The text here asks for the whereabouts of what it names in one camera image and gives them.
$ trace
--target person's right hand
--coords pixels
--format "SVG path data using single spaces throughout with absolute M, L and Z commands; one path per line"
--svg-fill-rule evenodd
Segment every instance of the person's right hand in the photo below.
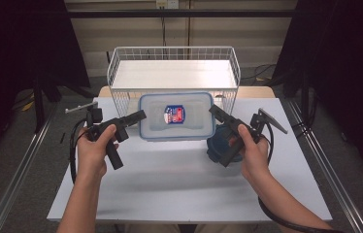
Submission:
M 260 176 L 270 174 L 267 162 L 269 144 L 263 137 L 258 144 L 255 144 L 248 129 L 242 124 L 239 125 L 238 130 L 245 143 L 244 148 L 240 150 L 243 157 L 242 175 L 250 184 L 255 184 Z
M 83 128 L 79 133 L 82 137 L 78 139 L 78 177 L 86 176 L 102 179 L 107 171 L 105 162 L 106 145 L 109 141 L 116 140 L 116 126 L 114 124 L 109 125 L 96 142 L 88 140 L 87 134 L 85 134 L 86 130 L 86 128 Z

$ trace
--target blue container lid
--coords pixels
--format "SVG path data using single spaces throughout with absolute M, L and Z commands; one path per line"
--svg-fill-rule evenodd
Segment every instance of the blue container lid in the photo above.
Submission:
M 213 103 L 208 92 L 145 94 L 139 100 L 139 110 L 147 116 L 139 122 L 140 137 L 154 142 L 210 138 L 215 133 L 209 112 Z

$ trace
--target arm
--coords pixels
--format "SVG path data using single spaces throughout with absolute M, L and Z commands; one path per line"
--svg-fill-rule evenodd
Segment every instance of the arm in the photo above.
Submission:
M 94 232 L 100 183 L 107 171 L 106 145 L 115 132 L 110 125 L 97 142 L 88 141 L 85 134 L 78 140 L 78 174 L 57 232 Z
M 245 126 L 239 125 L 239 134 L 245 142 L 242 175 L 253 187 L 265 206 L 276 216 L 303 226 L 321 229 L 331 227 L 313 212 L 298 202 L 270 173 L 267 164 L 268 143 L 261 139 L 255 144 Z M 283 232 L 293 232 L 280 227 Z

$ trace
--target gray floor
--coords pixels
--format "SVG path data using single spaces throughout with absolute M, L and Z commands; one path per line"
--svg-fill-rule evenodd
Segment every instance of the gray floor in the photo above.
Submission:
M 266 72 L 271 73 L 271 68 L 268 68 Z M 244 70 L 242 76 L 251 77 L 257 73 L 259 73 L 258 70 L 249 69 Z M 104 78 L 91 78 L 90 81 L 92 88 L 89 90 L 94 93 L 97 93 L 100 87 L 106 83 Z M 242 84 L 260 85 L 264 84 L 264 81 L 255 81 L 251 78 Z M 66 116 L 64 110 L 90 102 L 89 99 L 82 98 L 64 87 L 60 87 L 60 89 L 63 93 L 63 99 L 56 104 L 56 112 L 49 126 L 49 131 L 31 163 L 28 175 L 22 183 L 6 220 L 3 225 L 0 225 L 2 232 L 52 232 L 57 227 L 56 223 L 46 220 L 46 217 L 68 166 L 68 137 L 71 128 L 77 120 L 83 117 L 82 114 Z M 25 96 L 29 91 L 23 91 L 19 97 Z M 275 87 L 274 91 L 278 97 L 281 97 L 290 123 L 295 124 L 294 116 L 287 107 L 289 100 L 282 98 L 281 87 Z M 300 101 L 300 98 L 296 97 L 294 100 L 297 102 Z M 47 114 L 54 105 L 48 103 L 45 97 Z M 0 140 L 0 200 L 32 140 L 34 129 L 34 107 L 26 112 L 14 112 L 11 123 Z M 341 129 L 320 103 L 317 106 L 313 133 L 322 145 L 359 214 L 363 217 L 363 161 L 354 145 L 343 140 Z M 337 195 L 334 194 L 304 136 L 299 138 L 299 144 L 334 218 L 331 224 L 345 232 L 353 232 L 345 215 L 346 210 L 342 208 Z M 110 225 L 98 225 L 97 229 L 98 232 L 115 232 Z M 254 225 L 252 232 L 279 232 L 279 230 L 274 224 L 266 223 Z

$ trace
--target sticker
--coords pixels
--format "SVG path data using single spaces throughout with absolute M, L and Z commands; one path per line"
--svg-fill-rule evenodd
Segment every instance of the sticker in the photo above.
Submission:
M 182 105 L 168 105 L 164 110 L 164 121 L 167 124 L 183 124 L 185 111 Z

